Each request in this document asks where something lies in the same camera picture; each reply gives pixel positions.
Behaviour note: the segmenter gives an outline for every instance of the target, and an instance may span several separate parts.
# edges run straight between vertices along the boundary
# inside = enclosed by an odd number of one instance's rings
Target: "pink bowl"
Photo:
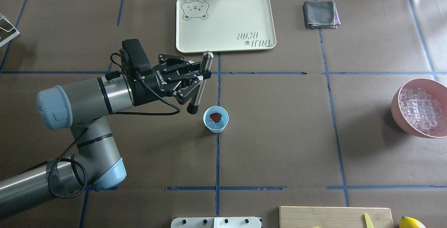
[[[425,78],[418,78],[414,80],[407,81],[404,85],[402,85],[401,88],[396,92],[396,94],[393,97],[393,100],[391,101],[391,114],[393,114],[394,121],[408,134],[412,134],[414,136],[418,137],[424,137],[424,138],[445,138],[447,137],[447,128],[439,131],[438,133],[434,135],[428,135],[424,134],[423,132],[420,132],[419,130],[415,129],[406,119],[404,114],[401,111],[401,108],[399,107],[399,94],[401,93],[401,90],[403,88],[406,89],[416,89],[416,88],[423,88],[426,90],[427,94],[431,94],[433,96],[433,99],[437,99],[440,104],[441,108],[444,112],[447,112],[447,87],[442,85],[441,83],[425,79]]]

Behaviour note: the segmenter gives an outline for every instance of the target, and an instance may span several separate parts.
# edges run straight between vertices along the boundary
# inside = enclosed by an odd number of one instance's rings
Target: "cutting board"
[[[279,207],[280,228],[366,228],[364,214],[374,228],[394,228],[389,208]]]

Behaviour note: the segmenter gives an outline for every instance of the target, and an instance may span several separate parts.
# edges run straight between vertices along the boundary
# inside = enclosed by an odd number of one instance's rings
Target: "bear drawing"
[[[210,5],[205,0],[185,1],[182,4],[183,19],[186,21],[190,20],[191,18],[200,18],[205,20],[208,18],[208,14],[206,12],[208,11],[209,7]]]

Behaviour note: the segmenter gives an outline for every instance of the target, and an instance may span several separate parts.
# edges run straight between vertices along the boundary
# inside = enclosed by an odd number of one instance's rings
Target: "bowl of ice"
[[[402,85],[391,102],[396,123],[408,134],[424,138],[447,137],[447,87],[418,78]]]

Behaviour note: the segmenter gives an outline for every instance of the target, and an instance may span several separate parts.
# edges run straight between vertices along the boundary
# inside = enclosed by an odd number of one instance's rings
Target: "lemon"
[[[401,218],[399,228],[426,228],[426,227],[419,220],[403,216]]]

